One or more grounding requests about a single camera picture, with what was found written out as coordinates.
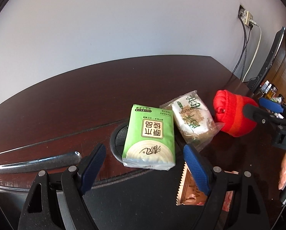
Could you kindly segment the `person's right hand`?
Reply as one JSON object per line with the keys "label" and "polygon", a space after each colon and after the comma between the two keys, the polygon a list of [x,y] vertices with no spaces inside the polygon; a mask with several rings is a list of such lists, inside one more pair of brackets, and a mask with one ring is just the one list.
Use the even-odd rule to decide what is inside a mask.
{"label": "person's right hand", "polygon": [[281,161],[281,171],[279,174],[278,189],[282,190],[286,184],[286,153]]}

